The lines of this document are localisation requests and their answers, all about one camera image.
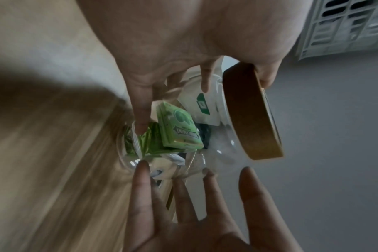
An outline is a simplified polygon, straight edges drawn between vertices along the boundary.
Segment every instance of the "finger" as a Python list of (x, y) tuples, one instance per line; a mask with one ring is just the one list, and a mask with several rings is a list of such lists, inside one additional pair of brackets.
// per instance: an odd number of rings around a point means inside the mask
[(132, 179), (130, 205), (124, 238), (124, 251), (135, 251), (154, 233), (149, 164), (139, 162)]
[(302, 251), (272, 197), (251, 168), (246, 167), (240, 173), (239, 193), (252, 246), (276, 251)]
[(170, 75), (167, 78), (168, 89), (181, 88), (182, 87), (181, 80), (184, 77), (186, 71), (187, 70), (181, 71), (181, 72), (178, 72), (178, 73), (174, 73), (174, 74)]
[(181, 179), (173, 180), (173, 192), (178, 223), (196, 222), (197, 215), (188, 190)]
[(156, 181), (151, 178), (152, 184), (152, 205), (153, 205), (153, 218), (155, 222), (155, 230), (160, 230), (165, 226), (172, 223), (168, 216), (168, 211), (164, 201), (161, 199), (159, 188)]
[(260, 80), (261, 87), (267, 88), (275, 81), (277, 71), (282, 60), (271, 64), (256, 64), (255, 71)]
[(211, 77), (214, 72), (215, 64), (217, 59), (212, 59), (209, 61), (204, 62), (200, 65), (200, 72), (201, 72), (201, 90), (204, 93), (207, 93), (210, 87)]
[(131, 78), (125, 78), (125, 82), (135, 116), (135, 133), (143, 134), (146, 132), (150, 122), (153, 84), (134, 81)]
[(204, 192), (206, 194), (207, 215), (230, 216), (214, 173), (208, 170), (207, 175), (203, 178), (203, 183)]

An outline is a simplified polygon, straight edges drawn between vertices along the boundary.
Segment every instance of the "wooden table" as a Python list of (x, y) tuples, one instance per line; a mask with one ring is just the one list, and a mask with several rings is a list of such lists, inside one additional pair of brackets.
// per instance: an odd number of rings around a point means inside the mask
[(131, 117), (105, 90), (0, 85), (0, 252), (121, 249), (132, 173), (115, 143)]

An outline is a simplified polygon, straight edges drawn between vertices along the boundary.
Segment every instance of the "wooden lid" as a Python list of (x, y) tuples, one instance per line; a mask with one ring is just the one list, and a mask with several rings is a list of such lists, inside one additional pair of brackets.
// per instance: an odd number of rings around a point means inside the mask
[(226, 105), (239, 141), (253, 160), (282, 157), (282, 145), (268, 100), (252, 64), (223, 73)]

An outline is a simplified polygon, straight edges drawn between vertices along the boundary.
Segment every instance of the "brown lid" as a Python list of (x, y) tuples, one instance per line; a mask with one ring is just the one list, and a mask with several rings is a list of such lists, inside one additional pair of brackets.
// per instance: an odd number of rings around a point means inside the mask
[(226, 105), (239, 141), (253, 160), (282, 157), (282, 145), (268, 100), (252, 64), (223, 73)]

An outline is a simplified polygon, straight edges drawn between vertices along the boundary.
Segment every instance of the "green box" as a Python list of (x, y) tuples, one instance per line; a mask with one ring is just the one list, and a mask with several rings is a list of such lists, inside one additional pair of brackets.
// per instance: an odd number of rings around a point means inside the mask
[(199, 131), (187, 111), (165, 101), (157, 106), (156, 111), (165, 147), (190, 150), (204, 148)]

